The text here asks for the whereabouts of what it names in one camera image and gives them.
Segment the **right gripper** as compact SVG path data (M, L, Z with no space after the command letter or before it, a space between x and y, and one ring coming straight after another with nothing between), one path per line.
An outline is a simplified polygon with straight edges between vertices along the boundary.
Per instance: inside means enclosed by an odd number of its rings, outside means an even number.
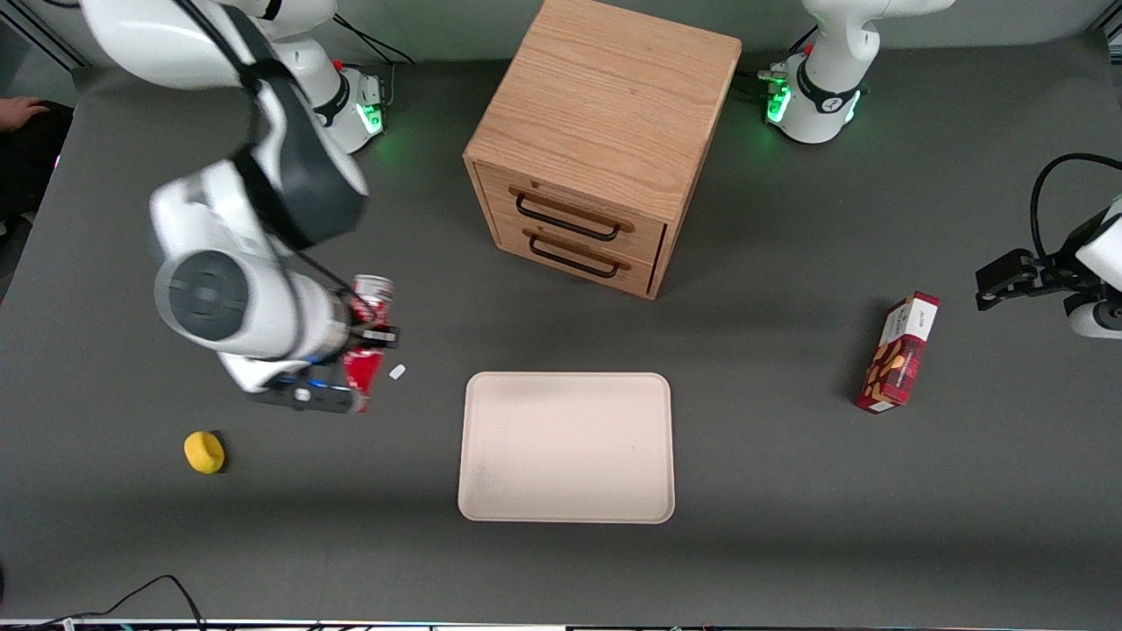
M362 329L362 344L398 344L401 328L394 326L373 326ZM285 372L284 385L305 388L349 390L344 368L304 368L296 372Z

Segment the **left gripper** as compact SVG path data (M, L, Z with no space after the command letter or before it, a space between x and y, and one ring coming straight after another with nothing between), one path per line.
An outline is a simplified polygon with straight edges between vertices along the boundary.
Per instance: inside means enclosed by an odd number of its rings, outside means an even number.
M976 271L976 307L984 312L1013 298L1039 293L1078 293L1082 287L1104 285L1119 291L1119 211L1095 216L1078 234L1074 252L1038 252L1040 275L1033 253L1012 249Z

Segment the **person's hand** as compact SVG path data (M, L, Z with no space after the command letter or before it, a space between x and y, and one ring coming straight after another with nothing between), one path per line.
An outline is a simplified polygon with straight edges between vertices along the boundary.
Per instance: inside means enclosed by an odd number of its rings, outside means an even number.
M40 97L1 97L0 132L19 131L33 117L49 111Z

